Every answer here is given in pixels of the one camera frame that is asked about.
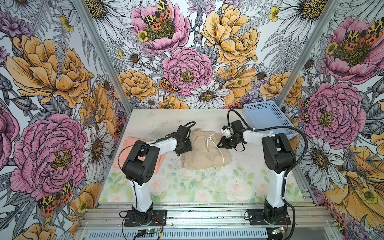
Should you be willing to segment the beige drawstring shorts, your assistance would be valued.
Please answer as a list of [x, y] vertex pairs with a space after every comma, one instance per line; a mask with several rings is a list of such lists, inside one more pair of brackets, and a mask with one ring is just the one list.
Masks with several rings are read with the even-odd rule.
[[201, 170], [230, 164], [228, 151], [217, 146], [221, 137], [219, 133], [194, 129], [190, 136], [192, 150], [183, 154], [182, 167]]

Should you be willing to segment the light blue plastic basket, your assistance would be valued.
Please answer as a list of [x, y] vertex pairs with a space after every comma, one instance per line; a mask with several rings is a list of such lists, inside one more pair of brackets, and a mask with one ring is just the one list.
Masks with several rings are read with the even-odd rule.
[[277, 134], [285, 134], [288, 140], [291, 140], [299, 134], [297, 131], [286, 128], [294, 125], [273, 101], [246, 104], [243, 115], [250, 126], [250, 130], [244, 132], [247, 143], [261, 144], [263, 137], [272, 137]]

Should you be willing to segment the peach graphic t-shirt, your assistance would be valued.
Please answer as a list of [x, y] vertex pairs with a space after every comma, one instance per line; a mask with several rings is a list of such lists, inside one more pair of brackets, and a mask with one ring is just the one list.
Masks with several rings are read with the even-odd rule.
[[[126, 158], [128, 157], [132, 147], [129, 147], [131, 145], [134, 145], [137, 141], [143, 141], [143, 142], [150, 142], [148, 140], [143, 140], [143, 139], [138, 139], [138, 138], [132, 138], [132, 137], [127, 137], [124, 141], [123, 141], [123, 149], [125, 149], [123, 151], [123, 153], [120, 154], [120, 152], [118, 152], [117, 154], [117, 157], [113, 163], [113, 170], [119, 170], [120, 167], [123, 166], [124, 162], [126, 161]], [[158, 157], [158, 160], [157, 160], [157, 164], [156, 164], [156, 167], [155, 167], [155, 172], [154, 174], [157, 175], [160, 168], [161, 168], [161, 164], [163, 162], [163, 160], [165, 159], [165, 154], [164, 155], [160, 155]]]

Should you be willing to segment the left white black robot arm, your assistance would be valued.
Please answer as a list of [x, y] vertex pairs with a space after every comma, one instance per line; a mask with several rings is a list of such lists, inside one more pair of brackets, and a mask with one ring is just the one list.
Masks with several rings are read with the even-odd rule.
[[192, 151], [191, 128], [196, 122], [188, 122], [180, 125], [176, 132], [166, 135], [163, 138], [147, 143], [141, 140], [136, 141], [128, 148], [131, 149], [126, 160], [119, 168], [130, 181], [134, 203], [128, 211], [125, 226], [138, 224], [149, 226], [153, 220], [164, 225], [153, 213], [153, 201], [150, 197], [149, 181], [155, 174], [158, 158], [168, 152], [175, 152], [177, 156]]

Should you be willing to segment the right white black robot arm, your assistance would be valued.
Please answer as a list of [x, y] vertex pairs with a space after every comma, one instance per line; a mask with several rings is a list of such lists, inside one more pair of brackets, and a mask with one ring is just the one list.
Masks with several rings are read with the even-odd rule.
[[263, 209], [246, 211], [245, 218], [251, 225], [290, 225], [288, 204], [285, 199], [288, 170], [296, 162], [293, 150], [287, 136], [283, 133], [275, 134], [247, 130], [240, 120], [221, 129], [223, 137], [217, 147], [235, 149], [239, 144], [255, 144], [262, 146], [264, 162], [270, 170], [269, 191], [264, 201]]

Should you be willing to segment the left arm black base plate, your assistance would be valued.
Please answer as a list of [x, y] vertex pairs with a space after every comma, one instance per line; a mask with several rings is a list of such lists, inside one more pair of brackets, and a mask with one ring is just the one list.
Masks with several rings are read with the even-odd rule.
[[164, 227], [167, 222], [167, 210], [152, 210], [148, 213], [128, 211], [124, 227]]

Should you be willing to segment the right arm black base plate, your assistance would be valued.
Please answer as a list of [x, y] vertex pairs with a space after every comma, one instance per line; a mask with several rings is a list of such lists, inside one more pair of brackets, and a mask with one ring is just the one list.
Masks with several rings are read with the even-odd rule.
[[290, 225], [291, 219], [287, 211], [249, 209], [245, 213], [251, 226], [256, 225]]

